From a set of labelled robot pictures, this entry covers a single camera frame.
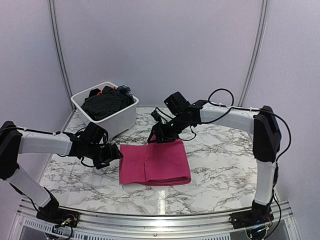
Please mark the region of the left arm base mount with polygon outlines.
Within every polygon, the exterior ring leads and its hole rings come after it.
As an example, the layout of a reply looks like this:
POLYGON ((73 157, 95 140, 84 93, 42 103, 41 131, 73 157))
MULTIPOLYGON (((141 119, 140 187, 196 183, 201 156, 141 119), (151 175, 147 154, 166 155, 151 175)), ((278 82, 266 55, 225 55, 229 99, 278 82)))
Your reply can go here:
POLYGON ((40 220, 55 224, 55 228, 76 228, 78 225, 80 213, 60 207, 53 207, 51 209, 49 209, 48 207, 39 207, 36 217, 40 220))

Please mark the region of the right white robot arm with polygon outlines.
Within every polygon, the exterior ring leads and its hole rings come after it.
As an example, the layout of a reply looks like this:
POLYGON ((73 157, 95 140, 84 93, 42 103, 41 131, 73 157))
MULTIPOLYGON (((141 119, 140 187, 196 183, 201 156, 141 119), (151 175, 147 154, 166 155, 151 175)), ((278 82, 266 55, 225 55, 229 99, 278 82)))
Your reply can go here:
POLYGON ((253 136, 252 151, 257 162, 257 185, 251 210, 245 211, 245 215, 252 224, 265 219, 271 212, 274 187, 278 180, 282 138, 273 109, 267 105, 252 109, 219 105, 208 100, 189 103, 186 100, 167 98, 164 103, 174 118, 164 123, 157 116, 157 110, 154 110, 151 115, 157 123, 151 129, 148 143, 172 143, 187 127, 203 124, 242 130, 253 136))

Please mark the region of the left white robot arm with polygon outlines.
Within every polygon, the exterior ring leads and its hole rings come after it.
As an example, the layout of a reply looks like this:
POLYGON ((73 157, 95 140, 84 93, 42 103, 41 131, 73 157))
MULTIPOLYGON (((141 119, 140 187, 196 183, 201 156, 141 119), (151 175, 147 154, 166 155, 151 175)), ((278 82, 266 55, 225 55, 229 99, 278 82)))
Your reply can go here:
POLYGON ((93 122, 71 133, 34 130, 6 121, 0 128, 0 178, 37 204, 39 214, 53 223, 63 219, 63 211, 53 194, 18 164, 18 156, 27 153, 57 154, 80 161, 88 158, 91 168, 97 170, 123 158, 118 146, 109 143, 108 132, 93 122))

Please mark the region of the magenta pink trousers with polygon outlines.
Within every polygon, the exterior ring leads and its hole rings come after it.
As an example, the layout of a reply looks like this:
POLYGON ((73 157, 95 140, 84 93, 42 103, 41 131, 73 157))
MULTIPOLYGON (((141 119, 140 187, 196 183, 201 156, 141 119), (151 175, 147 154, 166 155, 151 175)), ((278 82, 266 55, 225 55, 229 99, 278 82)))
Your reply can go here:
POLYGON ((184 143, 121 145, 119 183, 146 186, 178 186, 189 184, 191 170, 184 143))

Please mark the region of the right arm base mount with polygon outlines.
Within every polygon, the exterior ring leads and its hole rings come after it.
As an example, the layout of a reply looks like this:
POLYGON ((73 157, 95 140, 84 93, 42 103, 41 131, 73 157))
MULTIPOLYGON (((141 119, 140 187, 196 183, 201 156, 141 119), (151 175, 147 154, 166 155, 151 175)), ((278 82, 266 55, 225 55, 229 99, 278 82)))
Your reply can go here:
POLYGON ((262 214, 259 210, 244 210, 234 212, 230 215, 228 221, 234 229, 248 228, 265 223, 270 223, 274 220, 272 211, 262 214))

